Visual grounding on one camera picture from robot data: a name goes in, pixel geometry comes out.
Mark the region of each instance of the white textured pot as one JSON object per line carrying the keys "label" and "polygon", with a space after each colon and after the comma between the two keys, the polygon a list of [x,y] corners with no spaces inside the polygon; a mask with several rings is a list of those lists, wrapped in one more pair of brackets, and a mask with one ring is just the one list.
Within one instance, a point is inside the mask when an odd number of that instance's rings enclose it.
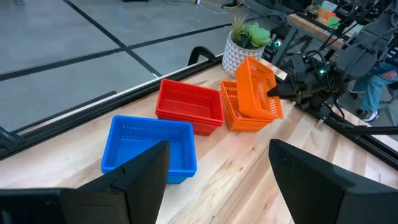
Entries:
{"label": "white textured pot", "polygon": [[229,32],[228,38],[226,40],[226,45],[223,55],[223,69],[232,77],[235,77],[235,70],[240,66],[243,60],[250,55],[252,58],[259,60],[265,47],[261,47],[256,50],[249,50],[241,48],[236,45],[231,39],[232,31]]}

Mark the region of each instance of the shoe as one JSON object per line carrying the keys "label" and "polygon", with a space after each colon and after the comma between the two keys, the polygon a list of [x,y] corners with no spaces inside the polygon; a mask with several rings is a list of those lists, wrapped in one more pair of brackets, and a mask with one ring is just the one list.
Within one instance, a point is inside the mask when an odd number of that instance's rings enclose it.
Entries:
{"label": "shoe", "polygon": [[367,111],[365,114],[365,117],[363,118],[363,121],[369,123],[374,121],[379,117],[379,112],[378,111]]}
{"label": "shoe", "polygon": [[348,93],[351,93],[351,94],[364,94],[365,91],[348,90]]}

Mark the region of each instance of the wooden tabletop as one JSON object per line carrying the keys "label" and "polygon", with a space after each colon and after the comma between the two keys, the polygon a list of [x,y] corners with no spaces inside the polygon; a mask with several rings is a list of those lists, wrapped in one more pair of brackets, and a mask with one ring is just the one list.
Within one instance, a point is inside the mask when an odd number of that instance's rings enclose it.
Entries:
{"label": "wooden tabletop", "polygon": [[[303,30],[315,35],[316,37],[318,37],[318,39],[320,39],[322,41],[326,41],[330,35],[325,29],[322,29],[321,27],[301,18],[300,16],[298,16],[296,14],[289,14],[287,16],[287,22],[294,27],[303,29]],[[342,48],[342,46],[344,46],[344,42],[343,42],[343,40],[338,39],[337,41],[335,41],[333,43],[333,46],[340,49],[340,48]]]}
{"label": "wooden tabletop", "polygon": [[[216,66],[185,82],[219,89],[220,80],[231,79]],[[155,118],[156,99],[157,93],[151,94],[1,161],[0,187],[75,188],[101,176],[112,117]],[[232,133],[223,125],[211,136],[195,136],[197,173],[180,185],[167,186],[157,223],[293,223],[268,159],[272,138],[398,188],[396,170],[291,102],[282,101],[282,107],[285,119],[275,120],[258,133]],[[345,113],[352,123],[360,122]]]}

